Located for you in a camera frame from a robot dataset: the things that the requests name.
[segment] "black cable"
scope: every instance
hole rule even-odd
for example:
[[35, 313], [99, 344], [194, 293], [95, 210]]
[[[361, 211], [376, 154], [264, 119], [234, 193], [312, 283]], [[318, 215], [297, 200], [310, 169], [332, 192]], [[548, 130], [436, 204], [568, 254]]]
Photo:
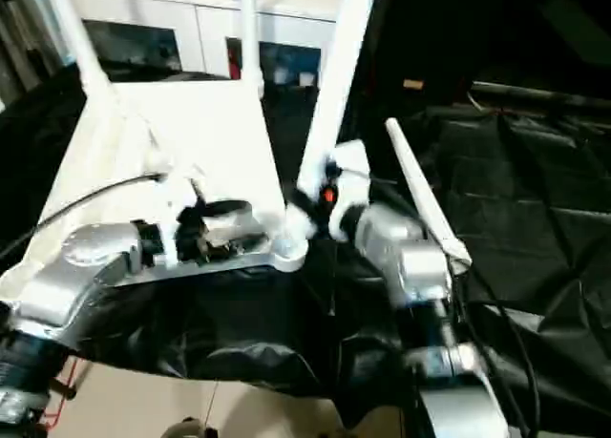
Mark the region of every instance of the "black cable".
[[[431, 239], [433, 239], [437, 243], [439, 248], [448, 258], [448, 262], [450, 262], [451, 256], [443, 249], [441, 241], [434, 235], [430, 226], [420, 217], [420, 214], [415, 209], [415, 207], [413, 207], [408, 201], [402, 198], [398, 194], [398, 192], [396, 192], [394, 188], [390, 187], [389, 185], [386, 185], [384, 182], [372, 180], [371, 185], [376, 185], [378, 189], [383, 190], [381, 193], [386, 198], [389, 198], [390, 203], [396, 206], [397, 209], [402, 210], [403, 212], [407, 213], [409, 216], [415, 218], [416, 221], [422, 226], [423, 230], [425, 230], [429, 234]], [[540, 398], [538, 395], [537, 377], [535, 376], [535, 370], [533, 368], [533, 364], [526, 350], [526, 346], [524, 345], [524, 342], [522, 341], [522, 338], [516, 329], [514, 321], [511, 319], [511, 317], [509, 317], [509, 314], [507, 313], [507, 309], [505, 309], [505, 306], [500, 301], [500, 299], [496, 295], [493, 288], [486, 281], [484, 281], [481, 278], [481, 274], [476, 269], [476, 267], [474, 265], [468, 264], [466, 261], [462, 259], [453, 259], [453, 260], [462, 263], [464, 266], [467, 267], [467, 269], [471, 269], [472, 271], [474, 271], [474, 273], [481, 279], [481, 282], [484, 285], [484, 289], [486, 293], [492, 300], [494, 306], [498, 309], [498, 312], [501, 318], [509, 326], [510, 331], [512, 332], [517, 342], [518, 351], [520, 353], [520, 357], [522, 358], [522, 362], [524, 363], [526, 377], [528, 379], [528, 388], [531, 393], [531, 396], [533, 397], [533, 421], [530, 426], [527, 426], [526, 421], [524, 419], [524, 414], [522, 413], [521, 408], [517, 404], [516, 397], [514, 396], [512, 390], [510, 389], [509, 385], [507, 384], [507, 381], [500, 375], [498, 368], [496, 367], [494, 361], [492, 360], [492, 357], [490, 356], [488, 351], [485, 349], [484, 343], [482, 342], [481, 338], [479, 337], [479, 335], [477, 334], [475, 330], [475, 327], [469, 315], [469, 310], [467, 306], [466, 286], [458, 287], [458, 288], [463, 289], [462, 293], [455, 293], [456, 292], [456, 290], [454, 289], [455, 278], [452, 277], [452, 280], [453, 280], [452, 288], [454, 292], [453, 294], [456, 296], [458, 300], [458, 304], [460, 306], [463, 320], [465, 321], [465, 324], [467, 325], [469, 332], [472, 334], [472, 338], [474, 340], [475, 345], [477, 346], [478, 351], [482, 354], [482, 357], [484, 357], [484, 361], [488, 365], [493, 376], [495, 376], [498, 379], [498, 381], [500, 382], [500, 386], [502, 390], [504, 391], [510, 403], [510, 407], [512, 408], [512, 410], [514, 411], [514, 414], [516, 415], [516, 420], [518, 422], [517, 425], [519, 427], [520, 434], [522, 435], [523, 438], [537, 438], [538, 431], [540, 428]]]
[[158, 180], [161, 180], [164, 177], [165, 177], [165, 174], [155, 173], [155, 174], [145, 174], [143, 176], [138, 176], [138, 177], [126, 178], [125, 180], [122, 180], [122, 181], [119, 181], [119, 182], [115, 182], [115, 183], [112, 183], [112, 184], [107, 185], [105, 187], [102, 187], [100, 189], [97, 189], [97, 190], [91, 192], [90, 194], [85, 195], [84, 197], [79, 198], [76, 201], [71, 202], [70, 204], [68, 204], [65, 207], [61, 208], [60, 210], [58, 210], [57, 212], [55, 212], [51, 216], [49, 216], [46, 219], [42, 220], [40, 223], [38, 223], [37, 225], [35, 225], [30, 230], [28, 230], [25, 233], [23, 233], [17, 239], [13, 240], [9, 245], [7, 245], [4, 249], [2, 249], [2, 251], [0, 252], [0, 261], [2, 261], [7, 255], [9, 255], [14, 249], [16, 249], [21, 244], [23, 244], [26, 240], [29, 240], [32, 236], [34, 236], [39, 231], [44, 230], [45, 228], [47, 228], [52, 223], [54, 223], [54, 222], [58, 221], [59, 219], [65, 217], [70, 212], [72, 212], [72, 210], [74, 210], [75, 208], [77, 208], [81, 204], [85, 204], [86, 202], [89, 202], [92, 199], [98, 198], [98, 197], [104, 195], [105, 193], [108, 193], [108, 192], [110, 192], [112, 190], [115, 190], [116, 188], [119, 188], [119, 187], [124, 187], [124, 186], [127, 186], [127, 185], [133, 185], [135, 183], [145, 182], [145, 181], [148, 181], [148, 180], [158, 181]]
[[517, 428], [519, 429], [520, 435], [523, 438], [526, 438], [529, 436], [529, 434], [531, 433], [530, 430], [532, 429], [529, 428], [528, 425], [526, 424], [526, 420], [524, 419], [524, 414], [522, 413], [521, 408], [517, 404], [516, 397], [514, 396], [514, 393], [512, 392], [511, 388], [509, 387], [507, 380], [500, 374], [500, 371], [498, 370], [498, 367], [496, 366], [495, 362], [493, 361], [493, 358], [488, 353], [488, 350], [486, 350], [486, 345], [484, 344], [481, 337], [475, 330], [475, 326], [471, 320], [471, 316], [469, 314], [468, 306], [467, 306], [467, 302], [468, 302], [467, 286], [466, 284], [464, 284], [463, 286], [456, 287], [455, 284], [456, 284], [456, 278], [454, 277], [454, 275], [452, 275], [453, 295], [456, 297], [456, 301], [459, 306], [459, 313], [462, 316], [462, 320], [465, 323], [465, 325], [467, 325], [467, 329], [469, 330], [469, 333], [471, 334], [471, 338], [475, 344], [475, 347], [477, 347], [477, 351], [484, 358], [484, 362], [486, 363], [486, 366], [490, 370], [493, 378], [495, 379], [495, 381], [499, 382], [500, 389], [502, 390], [503, 395], [505, 395], [510, 408], [513, 410], [514, 415], [516, 416]]

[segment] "red wire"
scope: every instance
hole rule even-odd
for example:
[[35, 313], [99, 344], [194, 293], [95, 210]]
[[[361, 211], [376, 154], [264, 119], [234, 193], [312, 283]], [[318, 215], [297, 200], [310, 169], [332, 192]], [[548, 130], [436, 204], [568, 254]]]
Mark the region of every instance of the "red wire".
[[[76, 364], [78, 363], [78, 359], [74, 359], [74, 363], [70, 368], [70, 373], [68, 374], [68, 380], [66, 381], [66, 386], [71, 386], [73, 383], [74, 372], [76, 371]], [[61, 411], [64, 408], [64, 403], [66, 403], [66, 397], [64, 395], [61, 396], [61, 400], [59, 401], [59, 407], [57, 408], [57, 412], [55, 414], [45, 414], [45, 418], [53, 419], [52, 423], [45, 423], [45, 428], [47, 430], [53, 429], [59, 423], [59, 416], [61, 416]]]

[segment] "black fabric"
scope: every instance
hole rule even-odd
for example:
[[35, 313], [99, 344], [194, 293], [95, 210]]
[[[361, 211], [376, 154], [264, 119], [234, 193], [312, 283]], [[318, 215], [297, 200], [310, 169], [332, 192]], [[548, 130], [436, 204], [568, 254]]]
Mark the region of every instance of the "black fabric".
[[[287, 190], [314, 100], [315, 93], [290, 90], [268, 93], [264, 102]], [[82, 105], [76, 73], [68, 69], [0, 115], [3, 201], [9, 201], [2, 243], [38, 218]], [[378, 177], [401, 180], [383, 117], [361, 111], [350, 134], [365, 140]], [[474, 257], [470, 308], [527, 417], [516, 344], [482, 281], [523, 334], [544, 427], [592, 435], [608, 428], [609, 139], [565, 120], [448, 110], [401, 123]], [[351, 248], [329, 240], [312, 242], [294, 274], [254, 268], [141, 284], [108, 291], [97, 310], [99, 325], [83, 341], [82, 355], [102, 363], [328, 397], [347, 427], [376, 406], [410, 402], [413, 382], [401, 368], [401, 339], [382, 280]]]

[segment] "white cabinet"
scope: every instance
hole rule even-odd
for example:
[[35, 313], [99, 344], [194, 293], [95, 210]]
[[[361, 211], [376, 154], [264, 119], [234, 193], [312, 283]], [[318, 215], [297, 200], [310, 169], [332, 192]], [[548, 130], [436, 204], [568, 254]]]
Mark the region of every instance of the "white cabinet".
[[[103, 60], [235, 77], [241, 37], [237, 0], [73, 2]], [[278, 81], [283, 71], [291, 82], [296, 74], [320, 78], [340, 2], [258, 1], [266, 79]]]
[[[180, 69], [186, 72], [205, 72], [194, 5], [159, 0], [73, 0], [73, 3], [90, 34], [95, 32], [98, 23], [125, 25], [113, 30], [119, 42], [104, 42], [105, 38], [110, 37], [99, 36], [96, 39], [93, 36], [96, 49], [107, 48], [111, 51], [122, 45], [123, 49], [127, 49], [126, 53], [130, 50], [135, 53], [145, 52], [149, 49], [137, 47], [141, 39], [137, 39], [136, 34], [156, 32], [159, 40], [170, 41], [168, 45], [176, 48]], [[172, 49], [161, 51], [164, 52], [163, 56], [172, 53]], [[140, 54], [133, 56], [136, 59], [142, 57]]]
[[[262, 53], [265, 53], [265, 44], [276, 44], [280, 47], [288, 46], [291, 55], [285, 59], [290, 58], [293, 60], [292, 64], [308, 67], [304, 71], [314, 71], [320, 77], [335, 23], [270, 13], [259, 13], [258, 18]], [[231, 76], [231, 41], [232, 39], [240, 39], [242, 36], [240, 12], [238, 10], [198, 7], [198, 19], [206, 70], [216, 75]], [[305, 51], [299, 55], [299, 49]], [[301, 62], [294, 61], [298, 57], [301, 57]], [[312, 59], [315, 59], [316, 62], [315, 67], [310, 69], [312, 68]], [[265, 54], [262, 54], [262, 66], [265, 73], [266, 66], [269, 66], [268, 61], [266, 63]]]

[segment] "cabinet door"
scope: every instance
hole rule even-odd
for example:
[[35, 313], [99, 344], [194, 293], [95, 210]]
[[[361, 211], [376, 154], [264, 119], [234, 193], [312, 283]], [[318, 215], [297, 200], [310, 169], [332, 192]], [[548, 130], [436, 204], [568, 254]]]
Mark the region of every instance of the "cabinet door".
[[205, 72], [195, 6], [156, 0], [73, 0], [98, 55]]
[[[241, 60], [235, 55], [240, 51], [242, 37], [240, 11], [199, 7], [198, 19], [206, 70], [236, 78], [236, 59]], [[320, 78], [335, 23], [268, 13], [259, 13], [258, 19], [266, 80], [277, 76], [275, 63], [287, 66], [281, 68], [283, 72], [315, 72]]]

